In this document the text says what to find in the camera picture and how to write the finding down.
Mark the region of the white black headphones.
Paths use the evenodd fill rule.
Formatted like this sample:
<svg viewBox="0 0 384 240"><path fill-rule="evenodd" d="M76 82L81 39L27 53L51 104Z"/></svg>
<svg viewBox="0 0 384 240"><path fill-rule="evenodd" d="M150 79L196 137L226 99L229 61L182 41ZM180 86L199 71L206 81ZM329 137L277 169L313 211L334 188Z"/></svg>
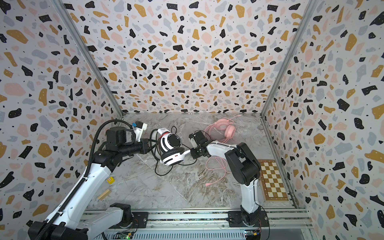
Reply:
<svg viewBox="0 0 384 240"><path fill-rule="evenodd" d="M166 166L183 162L185 156L191 152L182 146L181 138L167 128L151 131L150 148L155 160Z"/></svg>

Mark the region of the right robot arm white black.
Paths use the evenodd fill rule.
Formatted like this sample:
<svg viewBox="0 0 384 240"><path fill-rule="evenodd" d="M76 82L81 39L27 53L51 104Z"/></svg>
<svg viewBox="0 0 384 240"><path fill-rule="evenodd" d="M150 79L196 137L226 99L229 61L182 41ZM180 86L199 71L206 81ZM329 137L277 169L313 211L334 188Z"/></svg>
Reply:
<svg viewBox="0 0 384 240"><path fill-rule="evenodd" d="M241 223L253 226L262 216L264 203L263 189L260 184L261 164L245 143L237 145L224 144L209 140L202 131L189 135L193 146L191 155L194 159L220 157L225 159L235 180L241 186Z"/></svg>

